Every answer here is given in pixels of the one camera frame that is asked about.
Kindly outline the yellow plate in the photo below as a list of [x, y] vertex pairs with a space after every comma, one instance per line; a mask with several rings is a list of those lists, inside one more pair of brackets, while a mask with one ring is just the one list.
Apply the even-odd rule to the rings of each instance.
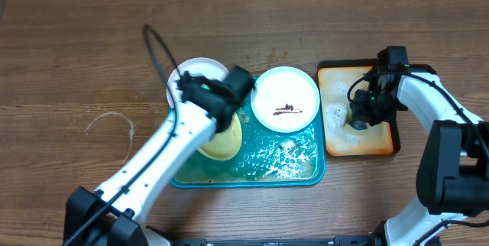
[[232, 116], [229, 127], [220, 133], [216, 133], [210, 142], [204, 143], [197, 150], [203, 156], [213, 160], [230, 160], [240, 150], [243, 140], [243, 133], [238, 114]]

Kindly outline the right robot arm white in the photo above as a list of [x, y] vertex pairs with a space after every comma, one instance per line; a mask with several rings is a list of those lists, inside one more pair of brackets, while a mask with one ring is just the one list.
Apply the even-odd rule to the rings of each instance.
[[374, 236], [382, 245], [437, 245], [450, 225], [470, 222], [488, 209], [488, 123], [466, 110], [426, 64], [411, 64], [405, 47], [377, 54], [362, 80], [366, 90], [348, 89], [354, 126], [389, 121], [411, 111], [429, 136], [416, 174], [416, 197]]

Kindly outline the dark green sponge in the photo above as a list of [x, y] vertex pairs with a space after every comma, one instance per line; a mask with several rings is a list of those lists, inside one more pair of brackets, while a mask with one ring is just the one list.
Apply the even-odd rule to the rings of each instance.
[[348, 123], [353, 129], [363, 131], [368, 128], [368, 124], [361, 120], [350, 120]]

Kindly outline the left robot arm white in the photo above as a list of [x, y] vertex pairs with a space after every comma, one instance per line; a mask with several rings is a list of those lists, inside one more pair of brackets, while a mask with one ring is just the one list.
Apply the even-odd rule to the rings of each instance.
[[198, 147], [229, 127], [254, 87], [237, 66], [222, 80], [184, 73], [180, 99], [144, 146], [94, 192], [77, 188], [66, 203], [65, 245], [169, 245], [144, 228], [158, 196]]

